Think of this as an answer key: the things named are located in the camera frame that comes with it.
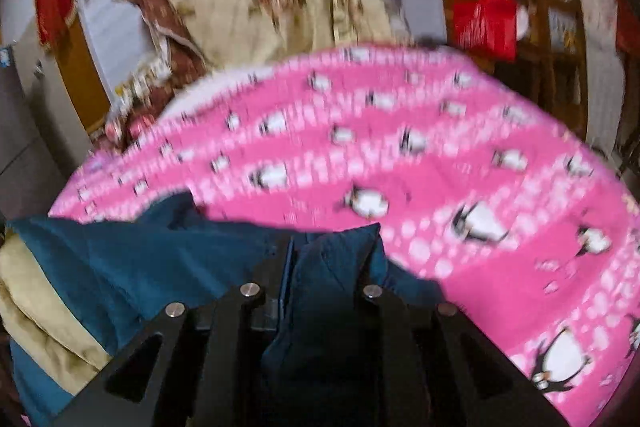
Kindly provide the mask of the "red gift bag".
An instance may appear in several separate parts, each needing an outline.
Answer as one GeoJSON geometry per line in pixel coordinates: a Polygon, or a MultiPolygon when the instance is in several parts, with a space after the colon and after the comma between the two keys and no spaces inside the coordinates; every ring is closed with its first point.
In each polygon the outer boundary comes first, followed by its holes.
{"type": "Polygon", "coordinates": [[[452,5],[452,41],[488,60],[516,59],[515,0],[458,0],[452,5]]]}

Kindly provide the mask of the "grey refrigerator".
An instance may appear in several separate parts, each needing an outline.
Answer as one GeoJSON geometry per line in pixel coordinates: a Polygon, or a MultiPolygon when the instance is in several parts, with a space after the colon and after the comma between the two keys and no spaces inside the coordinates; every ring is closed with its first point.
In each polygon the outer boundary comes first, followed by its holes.
{"type": "Polygon", "coordinates": [[[42,215],[64,179],[32,118],[10,46],[1,48],[0,74],[1,218],[42,215]]]}

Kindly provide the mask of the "blue puffer jacket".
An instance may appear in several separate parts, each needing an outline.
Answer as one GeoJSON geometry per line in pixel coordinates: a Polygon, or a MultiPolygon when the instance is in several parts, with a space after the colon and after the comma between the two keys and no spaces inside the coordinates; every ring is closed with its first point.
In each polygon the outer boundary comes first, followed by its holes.
{"type": "Polygon", "coordinates": [[[368,271],[406,303],[444,299],[435,281],[386,257],[378,225],[311,232],[212,221],[188,193],[158,200],[130,222],[10,221],[1,317],[30,421],[49,425],[168,303],[206,305],[283,248],[298,254],[304,280],[319,287],[349,288],[368,271]]]}

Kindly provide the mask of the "pink penguin bedsheet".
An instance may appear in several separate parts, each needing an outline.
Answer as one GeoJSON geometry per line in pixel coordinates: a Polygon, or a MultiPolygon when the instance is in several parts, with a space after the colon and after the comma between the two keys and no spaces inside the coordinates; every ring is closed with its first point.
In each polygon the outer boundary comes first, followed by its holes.
{"type": "Polygon", "coordinates": [[[128,220],[185,188],[210,217],[378,223],[570,425],[639,350],[639,207],[559,121],[450,51],[356,46],[210,74],[52,206],[128,220]]]}

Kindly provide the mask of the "wooden shelf rack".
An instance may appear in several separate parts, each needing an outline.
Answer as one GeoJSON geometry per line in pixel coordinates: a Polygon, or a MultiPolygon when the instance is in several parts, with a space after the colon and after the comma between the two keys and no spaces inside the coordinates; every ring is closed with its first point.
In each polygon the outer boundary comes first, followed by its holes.
{"type": "Polygon", "coordinates": [[[586,30],[582,0],[526,0],[529,30],[513,63],[498,62],[494,75],[579,139],[588,127],[586,30]]]}

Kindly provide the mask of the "brown floral crumpled bedding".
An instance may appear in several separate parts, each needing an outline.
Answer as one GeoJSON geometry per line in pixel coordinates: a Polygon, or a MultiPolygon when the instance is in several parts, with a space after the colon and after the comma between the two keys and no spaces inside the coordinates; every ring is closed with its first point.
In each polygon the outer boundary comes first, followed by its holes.
{"type": "Polygon", "coordinates": [[[179,91],[206,74],[201,62],[166,63],[161,58],[143,62],[116,89],[116,100],[103,126],[106,145],[122,152],[152,126],[179,91]]]}

